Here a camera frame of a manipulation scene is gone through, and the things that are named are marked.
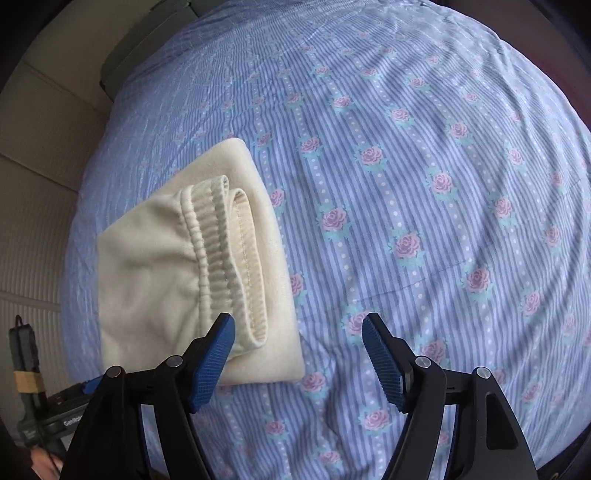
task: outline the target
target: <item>metal pin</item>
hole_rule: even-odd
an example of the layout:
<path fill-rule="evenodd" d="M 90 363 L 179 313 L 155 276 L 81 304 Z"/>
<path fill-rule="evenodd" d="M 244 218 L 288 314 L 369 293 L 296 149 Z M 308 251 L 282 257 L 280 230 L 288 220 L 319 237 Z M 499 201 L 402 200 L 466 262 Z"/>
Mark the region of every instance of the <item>metal pin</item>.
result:
<path fill-rule="evenodd" d="M 429 368 L 431 366 L 431 361 L 426 356 L 418 356 L 414 362 L 422 368 Z"/>
<path fill-rule="evenodd" d="M 488 370 L 486 367 L 478 367 L 476 369 L 476 375 L 478 375 L 481 378 L 490 378 L 491 371 Z"/>
<path fill-rule="evenodd" d="M 178 367 L 183 364 L 183 357 L 180 355 L 169 356 L 166 359 L 166 364 L 172 368 Z"/>
<path fill-rule="evenodd" d="M 115 378 L 121 375 L 121 367 L 119 365 L 113 365 L 107 369 L 107 377 Z"/>

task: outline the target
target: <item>black cable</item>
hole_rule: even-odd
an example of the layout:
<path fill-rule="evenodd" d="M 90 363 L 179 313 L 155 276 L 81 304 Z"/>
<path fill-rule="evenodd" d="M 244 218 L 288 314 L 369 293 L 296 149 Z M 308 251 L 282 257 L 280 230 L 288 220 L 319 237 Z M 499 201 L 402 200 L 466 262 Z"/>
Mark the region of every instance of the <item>black cable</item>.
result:
<path fill-rule="evenodd" d="M 17 346 L 18 346 L 18 356 L 20 358 L 21 361 L 21 365 L 23 366 L 23 368 L 26 368 L 27 366 L 25 365 L 25 356 L 22 352 L 22 344 L 21 344 L 21 334 L 18 331 L 18 329 L 20 327 L 22 327 L 22 318 L 20 315 L 17 315 L 15 320 L 14 320 L 14 328 L 17 331 L 17 338 L 18 338 L 18 342 L 17 342 Z M 57 477 L 59 478 L 61 475 L 61 470 L 57 467 L 51 453 L 49 452 L 49 450 L 47 450 L 47 445 L 45 443 L 45 439 L 43 438 L 43 435 L 41 433 L 41 427 L 39 425 L 39 422 L 37 420 L 37 415 L 33 414 L 33 419 L 35 420 L 35 428 L 37 429 L 37 435 L 39 437 L 39 439 L 41 440 L 41 447 L 43 447 L 43 450 L 45 451 L 45 453 L 47 454 L 47 456 L 49 457 L 49 460 L 51 460 L 51 464 L 53 465 L 53 468 L 55 469 L 56 473 L 57 473 Z"/>

